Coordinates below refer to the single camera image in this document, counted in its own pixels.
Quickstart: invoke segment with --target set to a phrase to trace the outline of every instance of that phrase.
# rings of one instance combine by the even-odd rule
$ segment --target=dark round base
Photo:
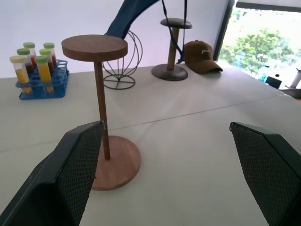
[[[135,79],[130,76],[116,74],[108,75],[103,79],[103,85],[109,89],[129,89],[136,84]]]
[[[188,77],[187,71],[177,65],[174,66],[172,71],[167,70],[167,64],[157,65],[153,67],[151,73],[155,77],[166,81],[182,81]]]
[[[101,145],[93,190],[110,191],[129,183],[138,173],[141,156],[138,147],[130,140],[109,136],[111,159],[106,160]]]

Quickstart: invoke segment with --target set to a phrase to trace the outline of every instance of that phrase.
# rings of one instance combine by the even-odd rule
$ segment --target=tree
[[[240,8],[233,8],[230,21],[235,23],[235,22],[239,21],[246,14],[247,14],[247,12],[244,10],[241,10]]]
[[[247,34],[236,39],[234,46],[225,45],[221,49],[220,59],[230,64],[239,64],[245,70],[257,73],[270,59],[281,60],[292,64],[293,51],[288,41],[280,36],[279,31],[270,31],[267,28],[257,33]]]

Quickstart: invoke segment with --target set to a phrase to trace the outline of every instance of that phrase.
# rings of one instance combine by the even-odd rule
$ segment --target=white table
[[[142,165],[125,187],[91,191],[81,225],[268,225],[243,177],[229,125],[270,129],[301,150],[301,104],[222,66],[220,78],[188,69],[181,82],[140,68],[132,89],[106,89],[109,134],[132,140]],[[21,101],[9,87],[14,83],[0,80],[9,93],[0,97],[0,211],[66,131],[99,119],[92,73],[71,74],[62,99]]]

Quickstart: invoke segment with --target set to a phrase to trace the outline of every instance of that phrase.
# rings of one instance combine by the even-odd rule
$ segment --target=green cap
[[[36,56],[34,60],[38,64],[47,63],[47,56]]]
[[[48,49],[48,48],[43,48],[43,49],[40,49],[40,54],[41,55],[51,55],[51,50]]]
[[[52,42],[46,42],[46,43],[44,43],[44,48],[54,48],[54,47],[55,47],[55,45]]]
[[[25,42],[23,43],[24,48],[35,48],[36,45],[33,42]]]
[[[30,51],[27,48],[20,48],[17,49],[17,54],[24,56],[30,54]]]

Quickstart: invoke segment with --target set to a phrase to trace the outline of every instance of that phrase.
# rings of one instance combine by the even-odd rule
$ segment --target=black cable
[[[168,29],[169,29],[171,41],[173,42],[174,46],[177,48],[179,53],[182,54],[182,51],[181,51],[180,47],[178,46],[178,43],[174,40],[173,32],[171,30],[170,23],[169,23],[168,18],[167,18],[167,10],[166,10],[166,7],[165,7],[164,0],[162,0],[162,5],[163,5],[163,12],[164,12],[164,15],[165,15],[165,18],[166,18],[167,26],[168,26]]]
[[[187,18],[187,0],[184,0],[184,31],[183,31],[183,47],[182,47],[182,54],[180,59],[178,60],[178,63],[181,63],[185,60],[185,28],[186,28],[186,18]]]
[[[176,49],[179,51],[179,53],[180,53],[180,59],[177,62],[177,64],[179,64],[185,58],[185,30],[186,30],[185,26],[186,26],[186,18],[187,18],[187,0],[184,0],[184,32],[183,32],[182,50],[178,46],[178,43],[174,40],[173,32],[171,30],[170,23],[169,23],[168,18],[167,18],[167,10],[166,10],[166,7],[165,7],[164,0],[162,0],[162,5],[163,5],[163,12],[164,12],[164,15],[165,15],[165,18],[166,18],[167,26],[168,26],[168,29],[169,29],[171,41],[174,44],[174,46],[176,47]]]

